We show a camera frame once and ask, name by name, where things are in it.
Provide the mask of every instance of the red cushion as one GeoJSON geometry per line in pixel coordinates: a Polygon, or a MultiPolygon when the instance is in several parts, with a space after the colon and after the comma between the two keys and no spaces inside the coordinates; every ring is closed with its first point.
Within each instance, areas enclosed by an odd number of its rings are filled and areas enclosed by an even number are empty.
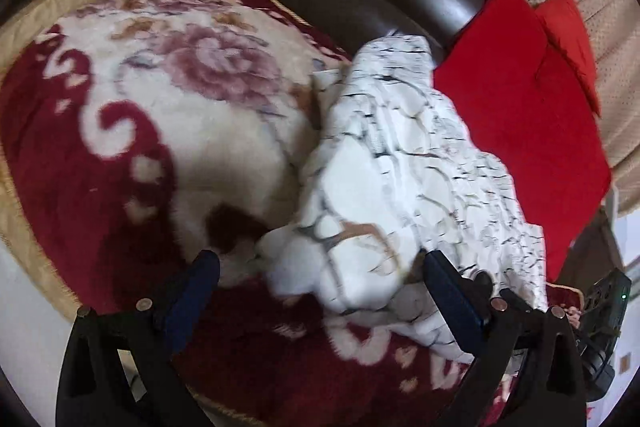
{"type": "Polygon", "coordinates": [[[574,69],[591,110],[600,116],[596,92],[596,62],[587,28],[574,0],[546,0],[536,8],[536,15],[549,41],[574,69]]]}
{"type": "Polygon", "coordinates": [[[545,233],[555,280],[610,185],[591,108],[525,0],[488,0],[435,71],[478,148],[513,176],[526,219],[545,233]]]}

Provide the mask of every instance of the white marble-print fabric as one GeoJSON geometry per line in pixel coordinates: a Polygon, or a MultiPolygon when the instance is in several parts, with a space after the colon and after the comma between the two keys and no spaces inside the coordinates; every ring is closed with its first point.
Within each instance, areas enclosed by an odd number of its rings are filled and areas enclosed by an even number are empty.
{"type": "Polygon", "coordinates": [[[394,36],[366,44],[350,70],[316,73],[322,139],[300,207],[258,251],[274,295],[313,293],[330,315],[464,362],[418,252],[438,248],[464,277],[486,270],[494,293],[509,287],[546,309],[544,240],[505,166],[432,87],[433,68],[424,38],[394,36]]]}

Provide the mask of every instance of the black electronic device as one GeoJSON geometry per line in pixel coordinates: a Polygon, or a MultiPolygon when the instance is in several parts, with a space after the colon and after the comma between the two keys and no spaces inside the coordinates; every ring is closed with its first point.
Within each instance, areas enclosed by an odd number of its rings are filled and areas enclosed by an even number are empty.
{"type": "Polygon", "coordinates": [[[485,281],[464,279],[438,250],[425,254],[422,272],[458,345],[475,356],[434,427],[480,425],[516,349],[526,355],[494,426],[586,425],[582,364],[562,308],[534,310],[510,289],[492,299],[485,281]]]}
{"type": "Polygon", "coordinates": [[[587,401],[604,397],[616,375],[609,361],[620,336],[630,291],[629,277],[614,269],[585,295],[576,346],[582,361],[587,401]]]}

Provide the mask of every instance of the pink flower pattern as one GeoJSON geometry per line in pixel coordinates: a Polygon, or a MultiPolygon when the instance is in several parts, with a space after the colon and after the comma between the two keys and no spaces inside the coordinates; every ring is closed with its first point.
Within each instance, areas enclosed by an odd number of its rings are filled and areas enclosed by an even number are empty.
{"type": "Polygon", "coordinates": [[[261,46],[260,39],[229,28],[197,24],[149,42],[149,50],[164,57],[159,66],[175,86],[257,110],[270,107],[268,96],[279,91],[282,76],[261,46]]]}
{"type": "Polygon", "coordinates": [[[163,13],[183,13],[190,10],[218,11],[228,7],[220,0],[150,0],[154,7],[163,13]]]}

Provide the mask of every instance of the pillow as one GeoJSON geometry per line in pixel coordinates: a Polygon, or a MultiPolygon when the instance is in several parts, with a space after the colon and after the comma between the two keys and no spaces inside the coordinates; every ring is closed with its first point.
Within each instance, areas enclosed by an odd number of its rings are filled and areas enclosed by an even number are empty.
{"type": "Polygon", "coordinates": [[[555,280],[611,181],[575,70],[526,0],[487,0],[434,85],[476,146],[507,166],[527,222],[543,227],[546,276],[555,280]]]}
{"type": "Polygon", "coordinates": [[[546,0],[536,8],[536,15],[546,36],[574,70],[589,101],[591,110],[600,116],[596,92],[596,62],[587,28],[574,0],[546,0]]]}
{"type": "Polygon", "coordinates": [[[79,299],[133,306],[212,245],[221,202],[284,225],[318,140],[310,74],[340,53],[273,0],[98,0],[36,36],[4,78],[0,137],[79,299]]]}

